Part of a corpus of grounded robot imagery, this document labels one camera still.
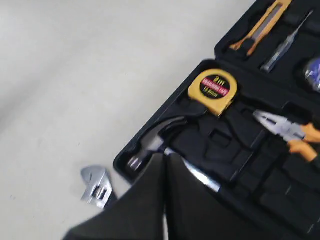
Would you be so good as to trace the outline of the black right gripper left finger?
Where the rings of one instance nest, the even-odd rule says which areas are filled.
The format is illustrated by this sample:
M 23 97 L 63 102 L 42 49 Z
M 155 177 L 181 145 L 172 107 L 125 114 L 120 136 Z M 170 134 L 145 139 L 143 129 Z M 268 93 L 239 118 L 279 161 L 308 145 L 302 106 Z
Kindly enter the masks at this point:
M 132 187 L 116 203 L 71 228 L 64 239 L 164 239 L 165 177 L 165 156 L 156 153 Z

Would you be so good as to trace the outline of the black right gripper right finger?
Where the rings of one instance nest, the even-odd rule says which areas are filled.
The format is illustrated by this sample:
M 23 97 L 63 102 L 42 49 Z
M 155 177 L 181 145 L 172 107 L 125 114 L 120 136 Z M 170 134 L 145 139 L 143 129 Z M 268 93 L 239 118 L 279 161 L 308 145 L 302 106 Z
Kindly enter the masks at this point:
M 221 204 L 187 169 L 182 158 L 166 160 L 166 216 L 171 240 L 277 240 L 263 229 Z

